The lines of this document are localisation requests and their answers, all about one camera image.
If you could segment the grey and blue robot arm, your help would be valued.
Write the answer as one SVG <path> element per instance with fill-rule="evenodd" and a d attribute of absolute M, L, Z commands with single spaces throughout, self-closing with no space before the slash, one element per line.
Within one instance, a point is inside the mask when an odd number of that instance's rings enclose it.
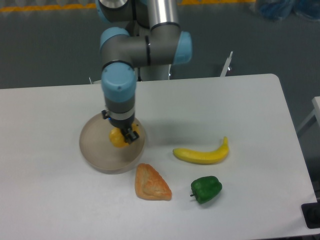
<path fill-rule="evenodd" d="M 119 129 L 127 144 L 140 136 L 135 119 L 135 69 L 180 65 L 192 58 L 192 38 L 182 31 L 175 0 L 97 0 L 98 15 L 107 22 L 125 22 L 148 29 L 146 35 L 110 27 L 100 37 L 104 119 Z"/>

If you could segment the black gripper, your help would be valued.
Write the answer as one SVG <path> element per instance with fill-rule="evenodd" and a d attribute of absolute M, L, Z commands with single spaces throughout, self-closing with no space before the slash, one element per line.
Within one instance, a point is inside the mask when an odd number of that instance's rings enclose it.
<path fill-rule="evenodd" d="M 104 120 L 108 120 L 112 126 L 122 129 L 122 135 L 125 143 L 130 145 L 140 137 L 140 135 L 132 129 L 135 113 L 131 110 L 125 113 L 115 113 L 104 109 L 101 111 L 101 115 L 102 118 Z"/>

